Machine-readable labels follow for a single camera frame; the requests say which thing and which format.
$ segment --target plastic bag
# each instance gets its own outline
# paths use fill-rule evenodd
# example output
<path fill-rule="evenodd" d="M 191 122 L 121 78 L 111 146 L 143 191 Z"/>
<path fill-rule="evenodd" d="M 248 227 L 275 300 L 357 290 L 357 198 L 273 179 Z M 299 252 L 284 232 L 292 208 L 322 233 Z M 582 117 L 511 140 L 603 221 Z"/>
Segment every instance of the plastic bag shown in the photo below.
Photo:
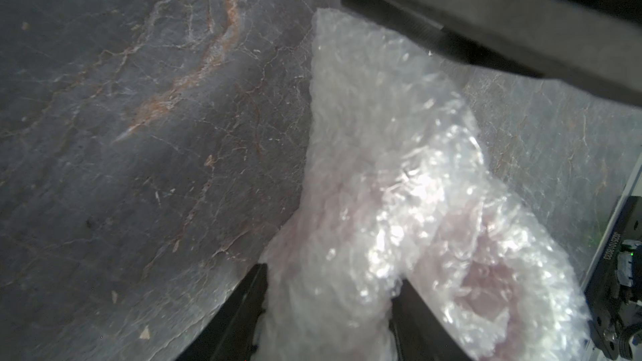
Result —
<path fill-rule="evenodd" d="M 262 255 L 253 360 L 395 360 L 407 277 L 475 359 L 569 360 L 587 337 L 564 251 L 493 178 L 436 59 L 319 10 L 301 205 Z"/>

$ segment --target marble surface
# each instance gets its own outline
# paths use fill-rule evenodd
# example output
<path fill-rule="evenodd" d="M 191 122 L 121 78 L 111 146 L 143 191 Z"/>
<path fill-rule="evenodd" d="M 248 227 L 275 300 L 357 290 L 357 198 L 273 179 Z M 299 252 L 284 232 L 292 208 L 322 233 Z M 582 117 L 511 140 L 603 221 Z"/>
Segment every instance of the marble surface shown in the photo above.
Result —
<path fill-rule="evenodd" d="M 296 209 L 338 0 L 0 0 L 0 358 L 172 360 Z M 582 276 L 640 110 L 449 61 Z"/>

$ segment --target bubble wrap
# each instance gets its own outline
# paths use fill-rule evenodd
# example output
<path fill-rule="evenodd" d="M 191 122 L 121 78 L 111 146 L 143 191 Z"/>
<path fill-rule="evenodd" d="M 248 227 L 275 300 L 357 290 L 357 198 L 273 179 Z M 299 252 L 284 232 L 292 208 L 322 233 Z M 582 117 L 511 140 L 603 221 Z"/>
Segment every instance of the bubble wrap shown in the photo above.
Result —
<path fill-rule="evenodd" d="M 438 60 L 319 10 L 301 205 L 262 255 L 253 360 L 396 360 L 407 277 L 474 359 L 570 360 L 587 310 L 566 253 L 486 169 Z"/>

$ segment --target debris speck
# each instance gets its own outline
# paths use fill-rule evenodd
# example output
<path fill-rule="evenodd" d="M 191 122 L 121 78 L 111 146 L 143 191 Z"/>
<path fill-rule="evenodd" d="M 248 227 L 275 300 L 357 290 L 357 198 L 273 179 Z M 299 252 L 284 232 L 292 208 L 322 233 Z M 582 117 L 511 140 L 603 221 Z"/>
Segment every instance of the debris speck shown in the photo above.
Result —
<path fill-rule="evenodd" d="M 140 336 L 138 336 L 139 339 L 142 340 L 149 340 L 151 336 L 149 335 L 149 325 L 145 326 L 145 329 L 142 331 Z"/>
<path fill-rule="evenodd" d="M 213 168 L 214 167 L 214 163 L 216 163 L 216 161 L 214 160 L 214 157 L 212 155 L 210 155 L 210 156 L 207 157 L 207 160 L 205 161 L 204 166 L 209 166 L 209 167 Z"/>

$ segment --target gray marble countertop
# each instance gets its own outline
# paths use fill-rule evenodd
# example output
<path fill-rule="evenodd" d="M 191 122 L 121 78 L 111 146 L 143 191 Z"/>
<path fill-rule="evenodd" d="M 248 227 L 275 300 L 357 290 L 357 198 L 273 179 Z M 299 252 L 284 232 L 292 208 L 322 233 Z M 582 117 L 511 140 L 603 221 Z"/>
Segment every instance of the gray marble countertop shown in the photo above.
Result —
<path fill-rule="evenodd" d="M 7 360 L 172 360 L 299 202 L 311 18 L 338 0 L 0 0 Z M 581 277 L 640 110 L 443 61 Z"/>

